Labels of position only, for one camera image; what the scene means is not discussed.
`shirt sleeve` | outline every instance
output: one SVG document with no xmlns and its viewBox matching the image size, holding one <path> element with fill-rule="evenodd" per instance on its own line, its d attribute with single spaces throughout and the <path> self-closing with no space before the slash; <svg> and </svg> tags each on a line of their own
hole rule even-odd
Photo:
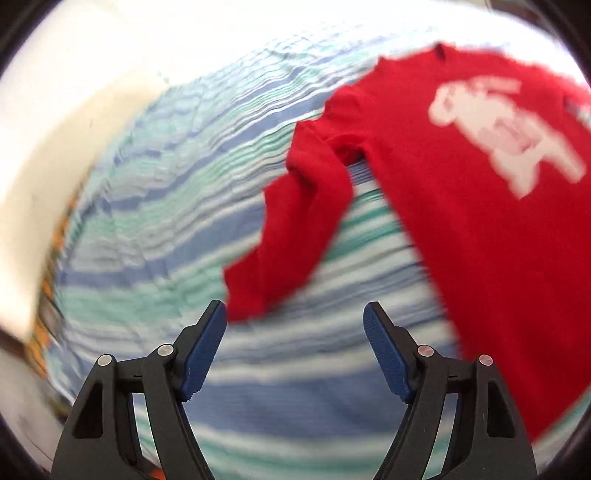
<svg viewBox="0 0 591 480">
<path fill-rule="evenodd" d="M 346 166 L 361 156 L 367 105 L 359 87 L 342 87 L 320 118 L 295 126 L 287 173 L 265 188 L 261 242 L 224 270 L 228 321 L 264 314 L 320 262 L 353 198 Z"/>
</svg>

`striped bedsheet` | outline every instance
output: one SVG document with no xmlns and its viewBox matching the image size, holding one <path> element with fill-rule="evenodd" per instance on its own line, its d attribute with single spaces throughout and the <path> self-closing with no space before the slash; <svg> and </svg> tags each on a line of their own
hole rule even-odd
<svg viewBox="0 0 591 480">
<path fill-rule="evenodd" d="M 286 35 L 170 89 L 140 115 L 91 172 L 70 215 L 53 275 L 64 326 L 44 351 L 53 386 L 73 402 L 99 355 L 146 355 L 225 297 L 222 268 L 256 244 L 262 189 L 284 172 L 295 123 L 317 117 L 378 56 L 445 40 L 499 48 L 582 80 L 545 34 L 457 12 Z M 230 326 L 203 389 L 186 404 L 219 480 L 373 478 L 404 405 L 363 332 L 367 302 L 379 301 L 418 342 L 457 354 L 396 214 L 364 163 L 349 171 L 355 200 L 309 285 L 264 318 Z M 144 455 L 157 462 L 140 395 L 135 408 Z M 581 409 L 536 445 L 540 464 Z M 427 476 L 441 468 L 452 419 L 450 399 Z"/>
</svg>

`blue gripper pad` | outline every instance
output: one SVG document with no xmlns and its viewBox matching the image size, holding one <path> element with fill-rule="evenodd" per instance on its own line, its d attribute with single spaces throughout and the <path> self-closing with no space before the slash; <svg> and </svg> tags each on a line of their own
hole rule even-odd
<svg viewBox="0 0 591 480">
<path fill-rule="evenodd" d="M 190 400 L 201 390 L 227 324 L 226 306 L 220 302 L 185 362 L 184 380 L 178 392 L 181 401 Z"/>
<path fill-rule="evenodd" d="M 407 402 L 413 395 L 408 385 L 407 364 L 369 304 L 363 310 L 363 329 L 390 391 L 398 395 L 403 402 Z"/>
</svg>

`red long-sleeve shirt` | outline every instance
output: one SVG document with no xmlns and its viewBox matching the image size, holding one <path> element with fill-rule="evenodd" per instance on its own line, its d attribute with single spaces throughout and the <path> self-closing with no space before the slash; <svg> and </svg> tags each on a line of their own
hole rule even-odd
<svg viewBox="0 0 591 480">
<path fill-rule="evenodd" d="M 306 283 L 352 200 L 346 166 L 365 157 L 465 357 L 494 357 L 538 436 L 591 381 L 591 134 L 567 101 L 591 96 L 492 52 L 380 59 L 296 126 L 261 243 L 225 270 L 230 320 Z"/>
</svg>

